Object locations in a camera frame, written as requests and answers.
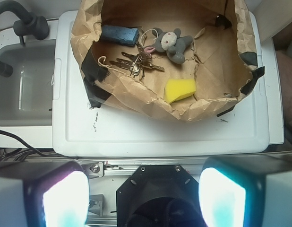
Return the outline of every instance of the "gray plush mouse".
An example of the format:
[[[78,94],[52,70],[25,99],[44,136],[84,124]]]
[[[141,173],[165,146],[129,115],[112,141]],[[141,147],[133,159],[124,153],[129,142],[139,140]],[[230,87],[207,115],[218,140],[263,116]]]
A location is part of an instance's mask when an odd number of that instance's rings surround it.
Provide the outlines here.
[[[181,31],[176,28],[173,32],[163,32],[162,29],[154,28],[158,33],[158,38],[151,46],[145,47],[144,51],[152,53],[154,51],[166,52],[168,58],[176,64],[185,62],[184,51],[193,42],[192,36],[180,37]]]

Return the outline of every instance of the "blue sponge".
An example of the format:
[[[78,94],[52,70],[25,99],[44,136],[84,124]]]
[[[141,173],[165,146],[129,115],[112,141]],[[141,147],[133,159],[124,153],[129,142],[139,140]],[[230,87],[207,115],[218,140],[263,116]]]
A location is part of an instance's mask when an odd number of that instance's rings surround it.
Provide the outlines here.
[[[139,36],[137,28],[104,25],[100,40],[134,46]]]

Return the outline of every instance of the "sink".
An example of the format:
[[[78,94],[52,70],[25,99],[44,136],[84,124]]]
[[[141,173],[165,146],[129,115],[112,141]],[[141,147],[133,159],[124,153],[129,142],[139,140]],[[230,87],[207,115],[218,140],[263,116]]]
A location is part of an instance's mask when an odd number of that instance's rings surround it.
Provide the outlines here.
[[[0,60],[13,74],[0,76],[0,126],[52,125],[52,75],[56,40],[12,44],[0,49]]]

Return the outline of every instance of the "black faucet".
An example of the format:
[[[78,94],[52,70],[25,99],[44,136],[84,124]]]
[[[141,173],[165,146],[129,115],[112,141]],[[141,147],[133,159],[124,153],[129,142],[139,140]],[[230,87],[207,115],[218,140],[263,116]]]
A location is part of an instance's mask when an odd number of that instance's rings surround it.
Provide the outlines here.
[[[45,17],[37,17],[29,13],[20,3],[13,0],[0,2],[0,14],[6,11],[14,13],[20,20],[14,23],[14,32],[20,38],[20,43],[25,46],[23,36],[33,35],[37,40],[45,39],[50,30]],[[13,73],[13,67],[0,61],[0,75],[9,77]]]

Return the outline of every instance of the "white storage box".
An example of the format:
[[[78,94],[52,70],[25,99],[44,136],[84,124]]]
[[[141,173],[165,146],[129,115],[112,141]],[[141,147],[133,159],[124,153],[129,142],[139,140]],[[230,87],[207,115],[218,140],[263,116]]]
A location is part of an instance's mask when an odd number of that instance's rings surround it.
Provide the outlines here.
[[[165,122],[102,105],[90,108],[79,66],[70,46],[77,12],[58,24],[55,53],[52,136],[56,152],[81,157],[185,157],[254,153],[269,144],[264,78],[252,94],[221,117],[199,122]],[[254,16],[258,66],[261,47]]]

